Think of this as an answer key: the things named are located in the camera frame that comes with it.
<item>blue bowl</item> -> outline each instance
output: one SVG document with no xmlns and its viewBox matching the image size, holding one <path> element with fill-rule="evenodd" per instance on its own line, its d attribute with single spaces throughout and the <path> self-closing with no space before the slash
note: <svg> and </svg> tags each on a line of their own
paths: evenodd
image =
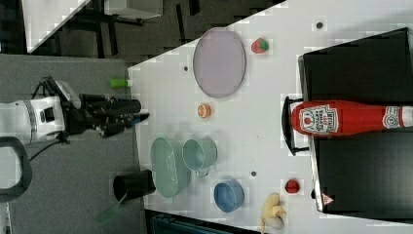
<svg viewBox="0 0 413 234">
<path fill-rule="evenodd" d="M 230 213 L 243 204 L 244 191 L 236 180 L 231 179 L 216 184 L 213 189 L 213 198 L 222 212 Z"/>
</svg>

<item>ketchup bottle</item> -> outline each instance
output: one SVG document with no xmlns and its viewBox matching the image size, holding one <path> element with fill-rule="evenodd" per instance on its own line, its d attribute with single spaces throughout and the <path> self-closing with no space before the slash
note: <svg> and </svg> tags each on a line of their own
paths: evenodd
<svg viewBox="0 0 413 234">
<path fill-rule="evenodd" d="M 353 101 L 304 101 L 291 114 L 291 125 L 303 135 L 350 136 L 413 126 L 413 106 L 367 105 Z"/>
</svg>

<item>round plate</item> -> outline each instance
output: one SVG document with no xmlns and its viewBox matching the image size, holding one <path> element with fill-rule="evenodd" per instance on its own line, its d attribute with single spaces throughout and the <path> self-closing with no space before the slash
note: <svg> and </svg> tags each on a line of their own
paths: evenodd
<svg viewBox="0 0 413 234">
<path fill-rule="evenodd" d="M 193 65 L 201 90 L 210 97 L 225 98 L 233 94 L 243 81 L 243 44 L 235 32 L 213 28 L 198 42 Z"/>
</svg>

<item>ketchup label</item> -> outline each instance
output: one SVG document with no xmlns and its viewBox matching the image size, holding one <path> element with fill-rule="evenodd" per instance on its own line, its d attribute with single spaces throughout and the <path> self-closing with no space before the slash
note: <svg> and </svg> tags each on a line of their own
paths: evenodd
<svg viewBox="0 0 413 234">
<path fill-rule="evenodd" d="M 337 133 L 337 109 L 329 105 L 318 105 L 300 110 L 300 125 L 303 131 L 318 135 Z"/>
<path fill-rule="evenodd" d="M 386 114 L 383 116 L 383 126 L 388 129 L 400 128 L 400 123 L 398 121 L 398 110 L 397 106 L 386 107 Z"/>
</svg>

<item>black mug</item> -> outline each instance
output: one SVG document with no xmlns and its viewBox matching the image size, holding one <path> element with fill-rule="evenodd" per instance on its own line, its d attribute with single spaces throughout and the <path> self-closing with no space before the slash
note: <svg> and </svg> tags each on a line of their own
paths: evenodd
<svg viewBox="0 0 413 234">
<path fill-rule="evenodd" d="M 151 194 L 155 190 L 152 172 L 149 170 L 130 175 L 118 175 L 113 180 L 113 193 L 118 201 L 125 194 L 127 194 L 127 197 L 124 201 L 128 201 Z"/>
</svg>

